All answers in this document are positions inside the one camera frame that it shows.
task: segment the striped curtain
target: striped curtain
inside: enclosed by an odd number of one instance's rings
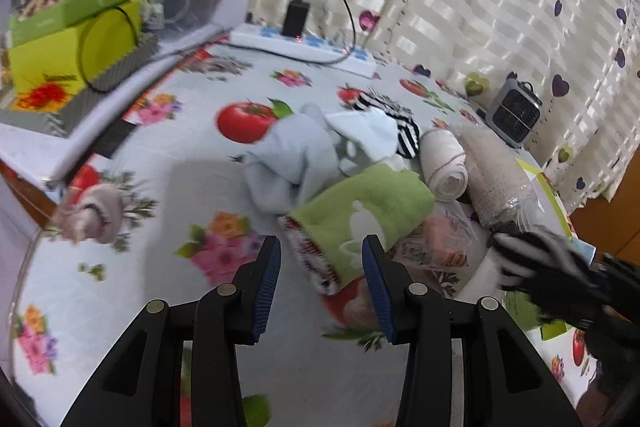
[[[251,0],[282,22],[289,0]],[[307,29],[350,43],[341,0],[312,4]],[[612,193],[640,141],[640,0],[348,0],[358,45],[420,64],[487,107],[510,74],[543,100],[526,142],[567,210]]]

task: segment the white power strip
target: white power strip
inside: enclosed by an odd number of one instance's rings
[[[283,37],[276,28],[247,23],[243,23],[230,33],[229,44],[279,53],[302,61],[329,62],[345,53],[342,49],[336,48],[323,39],[310,36],[303,36],[300,39]],[[350,57],[337,64],[329,64],[331,68],[367,78],[373,77],[377,66],[371,54],[362,48],[354,49]]]

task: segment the white rolled towel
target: white rolled towel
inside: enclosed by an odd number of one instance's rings
[[[438,201],[453,201],[466,190],[465,150],[447,129],[433,128],[420,138],[424,181]]]

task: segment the black and white glove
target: black and white glove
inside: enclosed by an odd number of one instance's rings
[[[598,275],[566,238],[541,229],[493,239],[502,289],[527,293],[545,319],[587,329],[601,318],[606,296]]]

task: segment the small space heater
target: small space heater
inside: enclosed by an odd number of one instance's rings
[[[511,75],[486,112],[486,124],[511,147],[520,147],[540,119],[542,100],[528,82]]]

